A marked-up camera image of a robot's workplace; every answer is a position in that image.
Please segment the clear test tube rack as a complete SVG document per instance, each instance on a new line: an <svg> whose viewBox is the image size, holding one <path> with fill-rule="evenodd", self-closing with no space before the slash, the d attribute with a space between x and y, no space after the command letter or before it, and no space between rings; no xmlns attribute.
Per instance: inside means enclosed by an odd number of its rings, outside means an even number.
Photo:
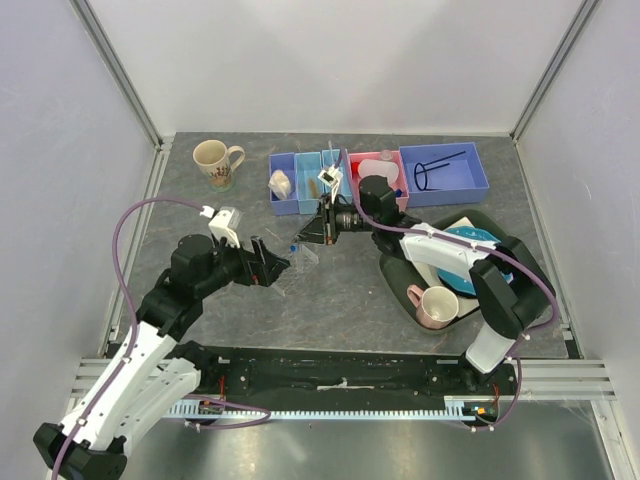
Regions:
<svg viewBox="0 0 640 480"><path fill-rule="evenodd" d="M271 288L281 297L293 294L319 264L318 256L310 248L304 244L295 244L299 246L299 250L292 253L289 247L284 256L290 261L291 266L271 285Z"/></svg>

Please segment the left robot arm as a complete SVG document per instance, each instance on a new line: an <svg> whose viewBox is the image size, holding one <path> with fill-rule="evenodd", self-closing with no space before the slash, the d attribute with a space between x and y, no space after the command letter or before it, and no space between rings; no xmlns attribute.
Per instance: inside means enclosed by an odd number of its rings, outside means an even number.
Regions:
<svg viewBox="0 0 640 480"><path fill-rule="evenodd" d="M271 286L290 266L259 237L252 248L205 235L182 238L169 267L135 312L129 332L79 405L44 423L34 444L54 479L118 479L142 438L184 396L208 393L219 369L193 354L151 375L203 313L203 301L230 283Z"/></svg>

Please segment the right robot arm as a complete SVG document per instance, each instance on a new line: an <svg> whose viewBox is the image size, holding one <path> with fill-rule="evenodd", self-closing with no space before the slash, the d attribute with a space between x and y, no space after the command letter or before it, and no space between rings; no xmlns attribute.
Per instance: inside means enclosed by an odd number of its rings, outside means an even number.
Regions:
<svg viewBox="0 0 640 480"><path fill-rule="evenodd" d="M399 210L384 177L358 184L349 204L321 197L314 217L295 236L298 242L330 245L343 232L370 231L379 250L409 263L428 265L471 283L485 325L465 352L458 381L467 392L483 392L502 363L546 308L559 315L550 281L515 237L475 240L439 230Z"/></svg>

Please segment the brown test tube brush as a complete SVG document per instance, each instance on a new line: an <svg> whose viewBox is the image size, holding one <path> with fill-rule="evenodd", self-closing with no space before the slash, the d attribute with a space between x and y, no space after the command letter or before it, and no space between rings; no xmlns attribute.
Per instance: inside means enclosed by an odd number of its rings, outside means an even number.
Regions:
<svg viewBox="0 0 640 480"><path fill-rule="evenodd" d="M308 182L308 189L309 189L309 196L313 199L318 199L319 198L319 193L318 193L318 189L317 189L317 185L316 182L313 178L309 178Z"/></svg>

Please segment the red cap wash bottle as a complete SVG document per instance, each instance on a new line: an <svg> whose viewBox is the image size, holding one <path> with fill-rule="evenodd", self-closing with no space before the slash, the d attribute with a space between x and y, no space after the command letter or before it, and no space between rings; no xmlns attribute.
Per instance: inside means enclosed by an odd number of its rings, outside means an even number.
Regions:
<svg viewBox="0 0 640 480"><path fill-rule="evenodd" d="M395 183L400 174L398 165L392 161L365 158L364 160L355 161L353 166L361 179L380 176L384 177L389 185Z"/></svg>

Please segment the black metal ring stand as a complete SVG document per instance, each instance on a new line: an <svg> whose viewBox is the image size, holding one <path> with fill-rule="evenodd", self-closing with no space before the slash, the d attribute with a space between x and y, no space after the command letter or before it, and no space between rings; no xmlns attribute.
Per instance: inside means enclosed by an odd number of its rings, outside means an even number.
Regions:
<svg viewBox="0 0 640 480"><path fill-rule="evenodd" d="M429 174L449 166L450 160L465 154L466 151L459 151L428 162L417 162L413 169L413 179L417 190L420 192L435 191L435 188L429 186Z"/></svg>

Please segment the bag of white gloves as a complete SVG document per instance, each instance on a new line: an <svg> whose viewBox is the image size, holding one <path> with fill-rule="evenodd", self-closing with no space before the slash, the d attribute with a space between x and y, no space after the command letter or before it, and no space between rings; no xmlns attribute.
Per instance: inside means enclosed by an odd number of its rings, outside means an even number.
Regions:
<svg viewBox="0 0 640 480"><path fill-rule="evenodd" d="M293 191L289 177L281 169L277 169L271 174L268 187L278 200L287 200Z"/></svg>

